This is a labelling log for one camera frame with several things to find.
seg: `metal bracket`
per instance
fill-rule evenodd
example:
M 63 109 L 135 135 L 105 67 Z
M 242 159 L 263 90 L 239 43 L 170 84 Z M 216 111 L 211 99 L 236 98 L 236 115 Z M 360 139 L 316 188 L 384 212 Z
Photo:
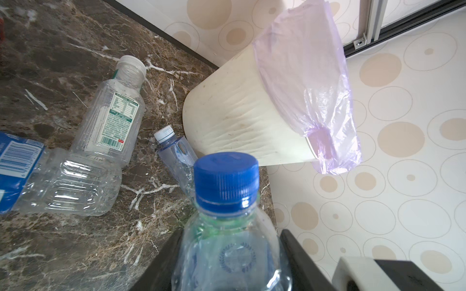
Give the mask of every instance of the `metal bracket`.
M 366 33 L 363 34 L 363 37 L 358 39 L 358 40 L 355 40 L 353 42 L 353 45 L 354 45 L 354 49 L 357 50 L 358 48 L 362 48 L 363 46 L 365 46 L 367 44 L 367 38 L 366 38 Z

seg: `bottle label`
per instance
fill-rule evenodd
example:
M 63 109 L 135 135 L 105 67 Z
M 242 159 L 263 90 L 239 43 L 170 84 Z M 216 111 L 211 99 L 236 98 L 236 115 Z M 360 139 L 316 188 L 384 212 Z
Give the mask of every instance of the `bottle label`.
M 0 132 L 0 214 L 13 207 L 43 151 L 41 142 Z
M 122 151 L 138 107 L 136 100 L 115 92 L 97 144 Z

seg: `blue label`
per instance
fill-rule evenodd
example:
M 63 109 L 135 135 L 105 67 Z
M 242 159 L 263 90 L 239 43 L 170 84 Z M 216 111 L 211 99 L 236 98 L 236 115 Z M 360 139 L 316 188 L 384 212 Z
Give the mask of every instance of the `blue label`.
M 11 210 L 31 175 L 44 144 L 0 131 L 0 214 Z

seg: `small bottle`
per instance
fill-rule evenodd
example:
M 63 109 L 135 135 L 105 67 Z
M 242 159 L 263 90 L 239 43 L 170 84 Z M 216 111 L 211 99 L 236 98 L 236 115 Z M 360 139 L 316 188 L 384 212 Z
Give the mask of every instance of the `small bottle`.
M 115 202 L 121 179 L 116 163 L 0 132 L 0 214 L 99 216 Z
M 194 153 L 186 137 L 176 137 L 170 125 L 154 133 L 154 137 L 161 148 L 158 156 L 167 166 L 171 175 L 177 180 L 181 190 L 194 204 L 194 173 L 193 166 L 198 157 Z
M 137 58 L 124 55 L 113 79 L 104 81 L 84 116 L 71 145 L 73 152 L 89 152 L 127 166 L 136 144 L 145 111 L 139 93 L 146 67 Z
M 270 218 L 257 207 L 259 164 L 223 152 L 194 165 L 196 206 L 185 226 L 173 291 L 288 291 L 288 259 Z

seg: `beige trash can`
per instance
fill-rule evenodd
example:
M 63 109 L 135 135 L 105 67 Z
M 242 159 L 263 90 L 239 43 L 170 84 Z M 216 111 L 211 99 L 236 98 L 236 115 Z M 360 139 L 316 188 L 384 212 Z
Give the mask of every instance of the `beige trash can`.
M 265 91 L 252 45 L 188 94 L 183 126 L 199 157 L 236 151 L 260 166 L 316 161 L 307 138 L 288 126 Z

